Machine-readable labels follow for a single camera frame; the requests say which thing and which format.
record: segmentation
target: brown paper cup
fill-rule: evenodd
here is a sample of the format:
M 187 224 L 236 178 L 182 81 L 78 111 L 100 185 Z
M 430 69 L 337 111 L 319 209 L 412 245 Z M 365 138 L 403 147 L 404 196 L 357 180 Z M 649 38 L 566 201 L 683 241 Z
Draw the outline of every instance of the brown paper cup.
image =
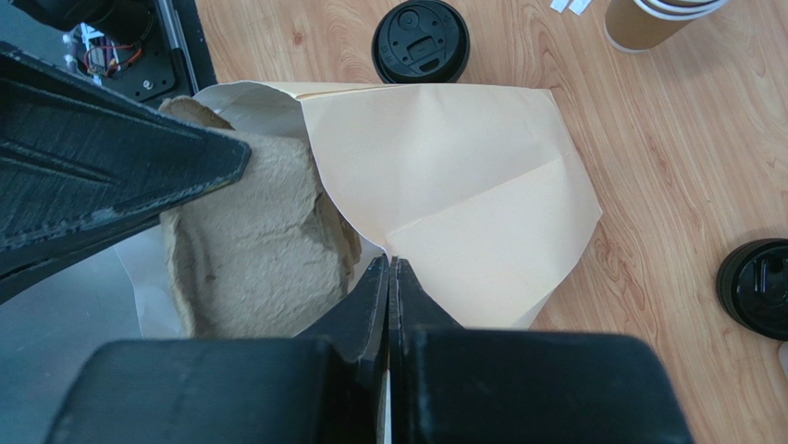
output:
M 616 49 L 638 53 L 664 42 L 693 20 L 714 12 L 725 3 L 727 0 L 717 0 L 710 2 L 704 12 L 683 15 L 666 13 L 643 0 L 612 0 L 605 14 L 605 33 Z
M 652 10 L 656 10 L 663 14 L 667 14 L 670 16 L 689 16 L 692 14 L 697 14 L 699 12 L 705 12 L 714 8 L 715 10 L 718 7 L 718 2 L 722 0 L 714 0 L 713 2 L 705 3 L 705 4 L 695 4 L 691 6 L 676 6 L 673 5 L 670 1 L 665 0 L 642 0 L 649 8 Z
M 716 0 L 697 0 L 697 1 L 662 0 L 662 1 L 667 3 L 668 5 L 673 5 L 673 6 L 703 6 L 703 5 L 711 5 Z

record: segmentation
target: black coffee cup lid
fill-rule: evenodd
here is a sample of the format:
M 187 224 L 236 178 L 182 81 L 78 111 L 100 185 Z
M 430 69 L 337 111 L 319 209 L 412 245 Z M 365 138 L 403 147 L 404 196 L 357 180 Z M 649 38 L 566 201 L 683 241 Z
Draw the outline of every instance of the black coffee cup lid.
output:
M 385 83 L 457 81 L 471 53 L 460 13 L 438 0 L 410 0 L 377 25 L 372 59 Z
M 722 262 L 717 295 L 739 324 L 788 340 L 788 240 L 749 242 Z

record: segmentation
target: stacked paper cups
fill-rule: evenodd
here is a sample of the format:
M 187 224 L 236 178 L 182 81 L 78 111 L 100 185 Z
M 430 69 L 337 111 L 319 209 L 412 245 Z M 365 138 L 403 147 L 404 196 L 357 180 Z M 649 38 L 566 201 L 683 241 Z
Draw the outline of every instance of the stacked paper cups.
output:
M 639 53 L 726 3 L 728 0 L 612 0 L 605 15 L 605 33 L 616 49 Z

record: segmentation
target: paper sheet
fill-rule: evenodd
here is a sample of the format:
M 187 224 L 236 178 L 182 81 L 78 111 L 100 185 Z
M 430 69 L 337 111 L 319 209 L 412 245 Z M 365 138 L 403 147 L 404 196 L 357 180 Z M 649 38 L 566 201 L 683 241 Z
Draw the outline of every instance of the paper sheet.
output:
M 196 99 L 309 139 L 345 218 L 466 327 L 528 327 L 601 216 L 546 90 L 245 81 Z
M 569 10 L 573 13 L 577 14 L 578 16 L 583 14 L 583 11 L 591 4 L 591 0 L 573 0 L 572 4 L 569 5 Z
M 569 0 L 553 0 L 550 3 L 550 8 L 557 12 L 563 12 L 567 5 L 569 5 Z

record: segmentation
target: wood grain surface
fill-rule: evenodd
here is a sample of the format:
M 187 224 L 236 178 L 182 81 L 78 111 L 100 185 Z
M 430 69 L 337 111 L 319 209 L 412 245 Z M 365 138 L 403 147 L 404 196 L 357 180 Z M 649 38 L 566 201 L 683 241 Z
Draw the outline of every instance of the wood grain surface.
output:
M 607 1 L 454 0 L 461 82 L 550 88 L 604 209 L 535 328 L 621 332 L 665 363 L 701 443 L 788 442 L 780 343 L 714 291 L 736 246 L 788 237 L 788 2 L 733 0 L 640 55 L 604 37 Z M 197 0 L 220 81 L 379 82 L 395 0 Z

